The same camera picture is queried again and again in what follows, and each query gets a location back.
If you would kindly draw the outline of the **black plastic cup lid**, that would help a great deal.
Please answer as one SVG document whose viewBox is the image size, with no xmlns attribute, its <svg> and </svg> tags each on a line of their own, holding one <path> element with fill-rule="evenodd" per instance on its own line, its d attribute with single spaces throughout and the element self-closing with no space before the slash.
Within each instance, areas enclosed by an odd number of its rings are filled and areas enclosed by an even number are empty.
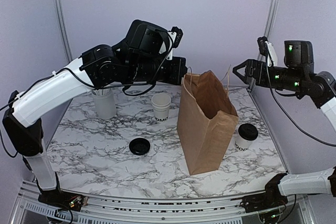
<svg viewBox="0 0 336 224">
<path fill-rule="evenodd" d="M 241 138 L 247 141 L 254 141 L 258 137 L 258 130 L 254 125 L 244 123 L 239 126 L 238 134 Z"/>
</svg>

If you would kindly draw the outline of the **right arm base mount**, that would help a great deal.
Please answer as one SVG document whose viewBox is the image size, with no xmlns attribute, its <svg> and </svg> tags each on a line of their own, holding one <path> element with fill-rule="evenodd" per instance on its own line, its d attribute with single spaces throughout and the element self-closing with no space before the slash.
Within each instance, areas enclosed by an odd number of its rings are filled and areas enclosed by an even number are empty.
<svg viewBox="0 0 336 224">
<path fill-rule="evenodd" d="M 286 205 L 288 199 L 273 189 L 260 194 L 244 196 L 240 202 L 240 206 L 245 209 L 246 213 L 266 210 L 278 206 Z"/>
</svg>

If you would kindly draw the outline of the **brown paper takeout bag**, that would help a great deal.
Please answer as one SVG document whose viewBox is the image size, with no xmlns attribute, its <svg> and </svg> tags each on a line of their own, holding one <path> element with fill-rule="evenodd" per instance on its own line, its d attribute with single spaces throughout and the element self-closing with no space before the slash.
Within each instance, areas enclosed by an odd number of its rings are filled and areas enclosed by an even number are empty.
<svg viewBox="0 0 336 224">
<path fill-rule="evenodd" d="M 181 85 L 177 132 L 188 172 L 219 169 L 239 117 L 228 91 L 212 71 L 188 73 Z"/>
</svg>

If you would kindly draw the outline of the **stack of white paper cups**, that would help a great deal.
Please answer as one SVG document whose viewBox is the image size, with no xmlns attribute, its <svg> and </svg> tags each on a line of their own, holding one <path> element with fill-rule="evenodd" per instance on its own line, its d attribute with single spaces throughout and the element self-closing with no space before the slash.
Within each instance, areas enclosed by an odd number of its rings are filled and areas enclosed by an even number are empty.
<svg viewBox="0 0 336 224">
<path fill-rule="evenodd" d="M 154 119 L 156 122 L 165 122 L 169 118 L 169 110 L 171 105 L 171 97 L 167 93 L 155 94 L 151 99 Z"/>
</svg>

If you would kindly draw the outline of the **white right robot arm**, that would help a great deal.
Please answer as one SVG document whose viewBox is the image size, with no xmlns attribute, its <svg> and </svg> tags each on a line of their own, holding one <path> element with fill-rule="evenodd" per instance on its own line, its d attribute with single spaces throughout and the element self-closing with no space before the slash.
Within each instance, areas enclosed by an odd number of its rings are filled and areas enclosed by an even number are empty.
<svg viewBox="0 0 336 224">
<path fill-rule="evenodd" d="M 335 195 L 335 77 L 315 72 L 313 45 L 286 40 L 283 56 L 257 39 L 260 59 L 247 59 L 233 73 L 251 88 L 286 170 L 266 183 L 260 203 L 280 197 Z"/>
</svg>

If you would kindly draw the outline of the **white paper cup with print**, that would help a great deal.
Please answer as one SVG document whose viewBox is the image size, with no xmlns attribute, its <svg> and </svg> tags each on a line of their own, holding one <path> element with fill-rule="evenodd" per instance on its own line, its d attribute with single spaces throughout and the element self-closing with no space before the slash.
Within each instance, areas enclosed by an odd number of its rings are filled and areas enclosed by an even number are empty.
<svg viewBox="0 0 336 224">
<path fill-rule="evenodd" d="M 234 147 L 237 151 L 244 152 L 249 149 L 252 143 L 255 142 L 254 140 L 247 140 L 240 135 L 235 136 Z"/>
</svg>

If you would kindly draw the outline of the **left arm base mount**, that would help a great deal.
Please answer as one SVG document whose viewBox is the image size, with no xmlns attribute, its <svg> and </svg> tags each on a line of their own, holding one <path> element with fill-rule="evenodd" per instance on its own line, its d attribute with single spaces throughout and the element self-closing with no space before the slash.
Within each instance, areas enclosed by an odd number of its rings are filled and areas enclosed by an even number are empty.
<svg viewBox="0 0 336 224">
<path fill-rule="evenodd" d="M 56 188 L 53 190 L 43 190 L 37 182 L 37 187 L 40 191 L 38 201 L 60 207 L 63 210 L 80 211 L 81 208 L 87 203 L 88 197 L 78 194 L 63 191 L 60 189 L 58 177 L 56 177 Z"/>
</svg>

